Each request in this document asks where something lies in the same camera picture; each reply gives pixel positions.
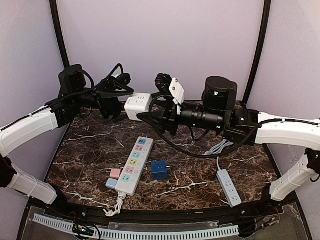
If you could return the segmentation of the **white cube socket adapter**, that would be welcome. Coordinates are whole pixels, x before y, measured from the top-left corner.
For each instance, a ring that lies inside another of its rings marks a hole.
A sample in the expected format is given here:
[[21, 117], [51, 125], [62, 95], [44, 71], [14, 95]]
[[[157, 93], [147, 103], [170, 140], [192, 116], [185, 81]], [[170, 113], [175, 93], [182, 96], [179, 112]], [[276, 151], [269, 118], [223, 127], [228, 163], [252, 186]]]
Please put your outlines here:
[[148, 112], [151, 101], [152, 95], [150, 93], [133, 93], [124, 105], [128, 119], [141, 122], [137, 114]]

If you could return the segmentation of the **blue cube socket adapter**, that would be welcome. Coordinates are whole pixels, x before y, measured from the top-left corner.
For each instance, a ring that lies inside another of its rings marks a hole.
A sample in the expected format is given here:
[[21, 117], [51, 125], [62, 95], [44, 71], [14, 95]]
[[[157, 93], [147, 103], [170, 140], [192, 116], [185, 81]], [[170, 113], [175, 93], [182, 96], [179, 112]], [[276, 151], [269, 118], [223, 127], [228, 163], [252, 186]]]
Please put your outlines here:
[[155, 161], [151, 163], [153, 180], [165, 180], [168, 178], [168, 168], [166, 161]]

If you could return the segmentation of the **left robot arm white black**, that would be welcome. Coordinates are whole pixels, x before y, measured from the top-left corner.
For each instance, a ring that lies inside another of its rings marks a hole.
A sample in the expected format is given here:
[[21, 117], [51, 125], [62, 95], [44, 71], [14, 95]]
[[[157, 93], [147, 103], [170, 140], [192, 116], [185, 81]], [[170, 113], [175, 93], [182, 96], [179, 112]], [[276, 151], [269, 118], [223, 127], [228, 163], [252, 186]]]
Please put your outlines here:
[[131, 76], [120, 63], [98, 84], [80, 64], [66, 67], [58, 79], [60, 94], [56, 99], [0, 129], [1, 188], [13, 189], [46, 205], [55, 205], [66, 197], [57, 187], [21, 170], [9, 155], [31, 140], [70, 124], [84, 108], [99, 110], [104, 119], [116, 119], [124, 110], [119, 98], [134, 93], [129, 87]]

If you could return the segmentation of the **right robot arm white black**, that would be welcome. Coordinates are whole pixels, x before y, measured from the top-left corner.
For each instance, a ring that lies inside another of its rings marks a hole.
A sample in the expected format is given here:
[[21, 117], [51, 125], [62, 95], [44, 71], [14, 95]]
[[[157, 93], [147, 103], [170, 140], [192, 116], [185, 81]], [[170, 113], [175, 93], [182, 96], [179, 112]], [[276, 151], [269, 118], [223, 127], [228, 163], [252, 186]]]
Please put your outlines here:
[[266, 197], [281, 202], [313, 176], [320, 174], [320, 121], [274, 116], [235, 107], [238, 86], [221, 76], [205, 81], [201, 103], [185, 101], [184, 89], [176, 78], [160, 73], [155, 80], [158, 93], [137, 118], [163, 137], [179, 126], [204, 129], [222, 135], [233, 146], [228, 155], [243, 145], [280, 144], [305, 148], [301, 159], [280, 179], [264, 189]]

